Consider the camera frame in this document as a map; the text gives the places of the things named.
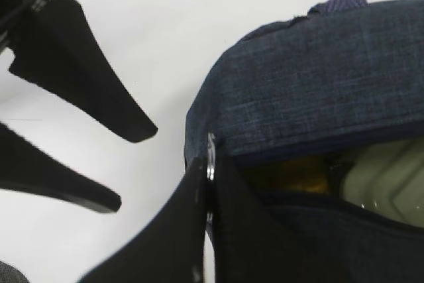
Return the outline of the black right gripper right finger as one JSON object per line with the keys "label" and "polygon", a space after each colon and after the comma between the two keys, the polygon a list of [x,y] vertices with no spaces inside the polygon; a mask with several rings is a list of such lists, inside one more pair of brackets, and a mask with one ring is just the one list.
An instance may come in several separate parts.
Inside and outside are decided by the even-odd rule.
{"label": "black right gripper right finger", "polygon": [[317,282],[311,255],[264,209],[230,158],[217,161],[213,247],[217,282]]}

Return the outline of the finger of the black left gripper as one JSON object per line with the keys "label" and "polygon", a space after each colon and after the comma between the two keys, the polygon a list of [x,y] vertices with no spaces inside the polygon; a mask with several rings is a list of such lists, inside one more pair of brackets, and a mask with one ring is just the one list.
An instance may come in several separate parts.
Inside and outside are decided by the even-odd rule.
{"label": "finger of the black left gripper", "polygon": [[158,128],[139,107],[101,51],[76,0],[51,0],[15,30],[10,73],[35,84],[129,142]]}
{"label": "finger of the black left gripper", "polygon": [[115,213],[121,197],[30,144],[1,125],[1,188],[40,195],[100,212]]}

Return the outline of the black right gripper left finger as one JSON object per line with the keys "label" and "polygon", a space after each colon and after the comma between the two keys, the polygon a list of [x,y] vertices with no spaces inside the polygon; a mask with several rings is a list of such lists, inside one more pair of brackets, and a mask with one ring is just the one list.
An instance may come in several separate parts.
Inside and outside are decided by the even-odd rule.
{"label": "black right gripper left finger", "polygon": [[206,164],[195,159],[155,218],[82,282],[203,282]]}

